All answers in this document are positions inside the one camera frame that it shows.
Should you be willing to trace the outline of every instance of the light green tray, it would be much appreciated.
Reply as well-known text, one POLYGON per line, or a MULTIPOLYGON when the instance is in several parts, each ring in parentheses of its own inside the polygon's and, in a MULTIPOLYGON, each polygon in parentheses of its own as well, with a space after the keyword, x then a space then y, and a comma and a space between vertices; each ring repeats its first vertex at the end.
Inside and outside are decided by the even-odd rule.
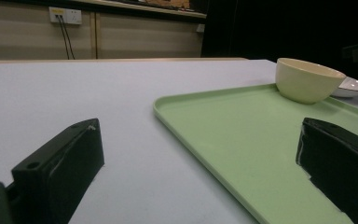
POLYGON ((302 105, 275 84, 162 97, 156 116, 261 223, 351 223, 296 164, 303 118, 358 134, 358 109, 302 105))

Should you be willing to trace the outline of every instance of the white plate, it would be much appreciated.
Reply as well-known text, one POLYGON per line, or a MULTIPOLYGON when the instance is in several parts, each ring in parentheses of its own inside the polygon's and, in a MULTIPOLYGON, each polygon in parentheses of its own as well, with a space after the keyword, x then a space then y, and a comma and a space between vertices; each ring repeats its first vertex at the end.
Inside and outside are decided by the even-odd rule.
POLYGON ((358 96, 358 80, 352 77, 346 77, 331 95, 338 97, 358 96))

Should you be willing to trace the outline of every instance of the screw hole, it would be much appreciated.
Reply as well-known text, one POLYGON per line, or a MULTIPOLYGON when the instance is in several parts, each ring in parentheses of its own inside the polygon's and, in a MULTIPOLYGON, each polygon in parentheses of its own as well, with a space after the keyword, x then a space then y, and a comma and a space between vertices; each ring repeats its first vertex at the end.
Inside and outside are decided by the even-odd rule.
POLYGON ((27 165, 27 169, 34 169, 39 165, 39 162, 32 162, 27 165))

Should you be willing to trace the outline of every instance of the beige wall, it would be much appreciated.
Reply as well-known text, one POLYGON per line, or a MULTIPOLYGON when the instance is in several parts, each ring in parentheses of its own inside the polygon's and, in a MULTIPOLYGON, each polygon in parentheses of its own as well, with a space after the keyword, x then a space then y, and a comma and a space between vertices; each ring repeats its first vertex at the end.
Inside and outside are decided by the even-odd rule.
MULTIPOLYGON (((77 59, 200 56, 196 23, 87 11, 82 21, 67 25, 77 59)), ((49 22, 48 7, 0 2, 0 60, 23 59, 66 59, 60 25, 49 22)))

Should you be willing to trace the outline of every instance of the dark background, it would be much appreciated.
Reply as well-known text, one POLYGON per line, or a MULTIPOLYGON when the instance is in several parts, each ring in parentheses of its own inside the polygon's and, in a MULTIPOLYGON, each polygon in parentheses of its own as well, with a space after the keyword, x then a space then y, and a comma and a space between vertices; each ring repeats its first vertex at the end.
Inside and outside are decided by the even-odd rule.
POLYGON ((358 79, 358 1, 210 0, 202 57, 288 57, 358 79))

